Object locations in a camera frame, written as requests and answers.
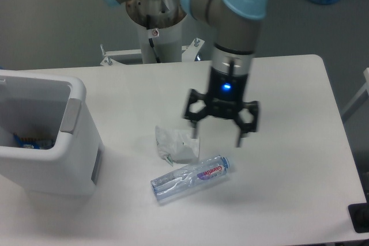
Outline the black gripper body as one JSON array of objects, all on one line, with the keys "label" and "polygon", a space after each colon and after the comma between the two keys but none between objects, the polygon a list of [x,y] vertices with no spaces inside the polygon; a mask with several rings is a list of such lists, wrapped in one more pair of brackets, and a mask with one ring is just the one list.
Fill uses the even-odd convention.
[{"label": "black gripper body", "polygon": [[246,75],[228,76],[210,68],[205,105],[208,115],[222,119],[235,119],[243,109],[243,96],[248,79]]}]

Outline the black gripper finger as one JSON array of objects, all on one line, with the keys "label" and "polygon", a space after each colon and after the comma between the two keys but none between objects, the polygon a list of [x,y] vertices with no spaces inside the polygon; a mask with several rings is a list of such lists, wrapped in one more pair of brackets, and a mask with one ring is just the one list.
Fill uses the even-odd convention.
[{"label": "black gripper finger", "polygon": [[247,137],[249,133],[256,133],[258,131],[258,116],[258,101],[242,103],[242,107],[234,119],[235,124],[239,128],[236,147],[241,147],[243,138]]},{"label": "black gripper finger", "polygon": [[206,95],[195,89],[190,89],[187,103],[184,108],[183,118],[189,122],[192,128],[192,139],[198,137],[198,123],[208,116]]}]

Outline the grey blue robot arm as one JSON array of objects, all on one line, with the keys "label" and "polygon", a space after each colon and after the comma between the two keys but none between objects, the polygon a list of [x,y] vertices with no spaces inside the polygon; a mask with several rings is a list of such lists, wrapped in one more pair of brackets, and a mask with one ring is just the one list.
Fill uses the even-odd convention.
[{"label": "grey blue robot arm", "polygon": [[259,103],[243,99],[268,0],[105,0],[124,5],[139,33],[144,63],[182,60],[181,25],[191,17],[216,30],[208,89],[189,92],[183,117],[234,121],[239,137],[257,131]]}]

